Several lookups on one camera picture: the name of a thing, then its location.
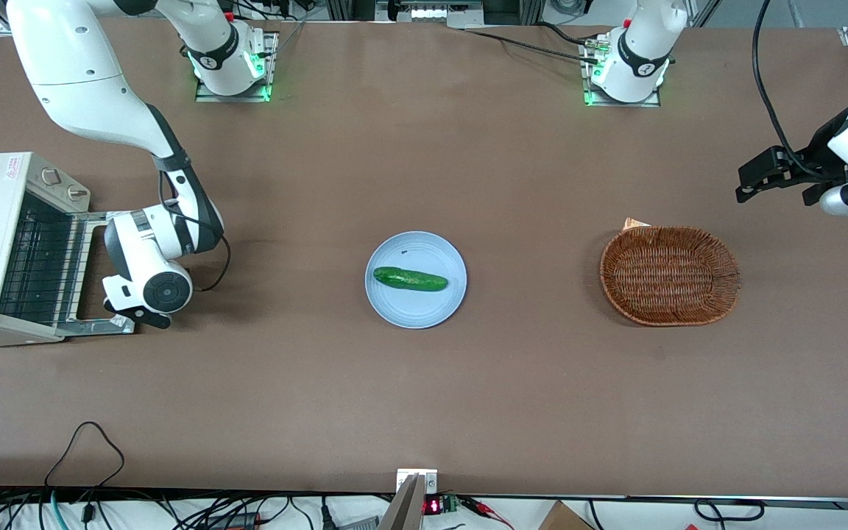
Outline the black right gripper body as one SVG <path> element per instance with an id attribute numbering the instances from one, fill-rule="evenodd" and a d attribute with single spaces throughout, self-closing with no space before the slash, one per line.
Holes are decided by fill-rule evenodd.
<path id="1" fill-rule="evenodd" d="M 124 296 L 104 298 L 104 307 L 115 315 L 122 315 L 131 319 L 134 323 L 151 326 L 161 330 L 168 329 L 172 325 L 171 315 L 159 313 L 148 308 L 138 296 Z"/>

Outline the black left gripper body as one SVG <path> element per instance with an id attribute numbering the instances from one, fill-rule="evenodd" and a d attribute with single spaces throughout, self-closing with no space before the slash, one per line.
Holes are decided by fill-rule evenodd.
<path id="1" fill-rule="evenodd" d="M 842 128 L 847 117 L 848 110 L 841 110 L 818 127 L 803 148 L 785 148 L 787 156 L 794 157 L 794 160 L 788 162 L 790 186 L 805 183 L 837 186 L 846 182 L 845 163 L 829 148 L 829 141 Z"/>

